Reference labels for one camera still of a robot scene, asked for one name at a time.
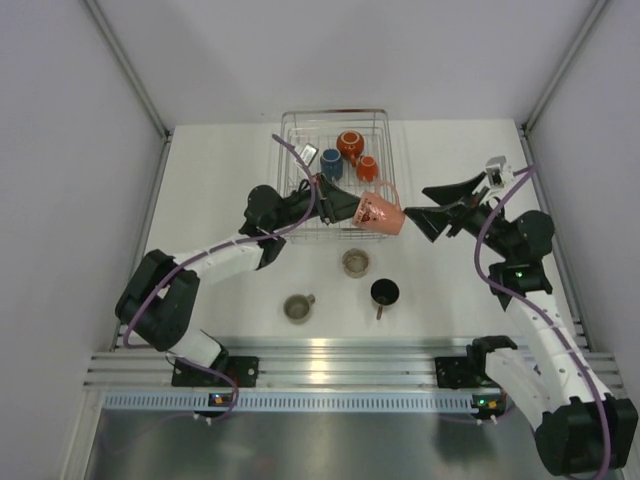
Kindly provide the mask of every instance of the mug handle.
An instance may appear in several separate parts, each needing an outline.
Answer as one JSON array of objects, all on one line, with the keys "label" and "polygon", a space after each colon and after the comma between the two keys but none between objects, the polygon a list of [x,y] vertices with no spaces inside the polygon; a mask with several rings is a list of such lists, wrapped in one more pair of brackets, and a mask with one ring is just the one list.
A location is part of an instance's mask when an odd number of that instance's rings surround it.
[{"label": "mug handle", "polygon": [[396,199],[396,202],[394,205],[397,210],[402,210],[402,207],[400,207],[400,196],[398,195],[398,190],[396,190],[396,186],[393,183],[387,182],[386,180],[378,180],[376,182],[376,189],[375,189],[376,195],[380,195],[380,187],[383,185],[386,185],[387,187],[391,188],[391,191],[393,192],[393,196]]}]

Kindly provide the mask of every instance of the cup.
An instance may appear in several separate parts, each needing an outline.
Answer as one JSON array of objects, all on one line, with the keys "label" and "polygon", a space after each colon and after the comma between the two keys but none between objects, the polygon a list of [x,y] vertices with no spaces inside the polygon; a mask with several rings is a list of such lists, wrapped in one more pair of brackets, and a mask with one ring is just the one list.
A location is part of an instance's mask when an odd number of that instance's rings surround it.
[{"label": "cup", "polygon": [[342,256],[342,268],[344,273],[351,278],[361,278],[369,270],[369,255],[364,250],[352,248]]},{"label": "cup", "polygon": [[385,307],[390,307],[396,303],[398,298],[400,298],[400,289],[393,280],[381,278],[373,282],[373,285],[371,285],[371,300],[378,308],[376,319],[380,320]]},{"label": "cup", "polygon": [[371,183],[378,178],[378,164],[373,157],[362,157],[356,167],[356,177],[361,182]]},{"label": "cup", "polygon": [[320,157],[320,170],[329,180],[337,182],[342,178],[344,162],[340,152],[335,148],[328,148]]},{"label": "cup", "polygon": [[[382,198],[380,187],[387,185],[393,190],[396,203],[391,203]],[[365,192],[358,204],[356,214],[352,222],[358,228],[387,235],[398,235],[404,224],[404,212],[400,207],[400,198],[395,185],[391,182],[376,182],[375,192]]]},{"label": "cup", "polygon": [[284,302],[284,314],[291,323],[301,325],[311,316],[311,305],[315,302],[313,295],[291,295]]},{"label": "cup", "polygon": [[364,152],[364,137],[353,130],[342,132],[336,142],[336,148],[346,161],[356,166],[358,158]]}]

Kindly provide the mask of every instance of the white wall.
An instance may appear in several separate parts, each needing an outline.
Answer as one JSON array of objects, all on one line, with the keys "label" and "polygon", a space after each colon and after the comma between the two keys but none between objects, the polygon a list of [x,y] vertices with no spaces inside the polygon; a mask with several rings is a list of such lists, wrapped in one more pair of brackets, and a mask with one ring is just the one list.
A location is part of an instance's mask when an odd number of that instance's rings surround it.
[{"label": "white wall", "polygon": [[534,131],[596,345],[640,402],[640,3],[616,0]]},{"label": "white wall", "polygon": [[160,140],[77,0],[0,4],[0,476],[57,477]]},{"label": "white wall", "polygon": [[590,0],[100,0],[170,125],[382,106],[524,121]]}]

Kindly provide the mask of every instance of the white table surface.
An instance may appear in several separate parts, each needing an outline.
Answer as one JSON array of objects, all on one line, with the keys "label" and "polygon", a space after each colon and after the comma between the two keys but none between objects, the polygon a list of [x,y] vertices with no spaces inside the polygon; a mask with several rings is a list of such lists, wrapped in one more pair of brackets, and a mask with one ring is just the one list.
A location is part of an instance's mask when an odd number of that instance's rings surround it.
[{"label": "white table surface", "polygon": [[[189,251],[222,241],[244,222],[249,191],[275,187],[278,147],[271,139],[279,124],[195,125],[175,130],[147,250]],[[505,155],[525,166],[511,120],[391,122],[396,183],[403,206],[431,205],[425,186],[457,183]],[[529,183],[507,205],[507,218],[538,208]],[[475,337],[518,336],[489,287],[473,267],[475,239],[465,232],[434,244],[407,219],[398,237],[380,242],[288,243],[278,260],[258,272],[240,274],[200,288],[192,322],[213,336],[250,337]],[[372,258],[369,273],[347,277],[340,260],[361,247]],[[488,248],[485,269],[500,257]],[[544,261],[560,312],[573,331],[555,261]],[[400,299],[376,321],[369,288],[388,277]],[[309,321],[290,324],[282,313],[294,293],[314,294]]]}]

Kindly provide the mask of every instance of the red mug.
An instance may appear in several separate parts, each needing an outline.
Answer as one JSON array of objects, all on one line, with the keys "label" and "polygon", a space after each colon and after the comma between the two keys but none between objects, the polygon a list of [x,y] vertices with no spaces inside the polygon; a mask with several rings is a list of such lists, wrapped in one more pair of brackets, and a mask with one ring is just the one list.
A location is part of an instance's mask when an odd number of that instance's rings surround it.
[{"label": "red mug", "polygon": [[342,132],[336,141],[336,148],[346,161],[356,166],[358,158],[364,152],[364,137],[353,130]]},{"label": "red mug", "polygon": [[356,177],[361,182],[371,183],[378,178],[378,164],[373,157],[362,157],[356,167]]},{"label": "red mug", "polygon": [[[393,190],[395,203],[388,202],[380,195],[380,187],[387,185]],[[365,192],[353,216],[352,222],[358,228],[387,235],[398,235],[404,224],[404,212],[400,206],[398,191],[391,182],[378,181],[373,193]]]}]

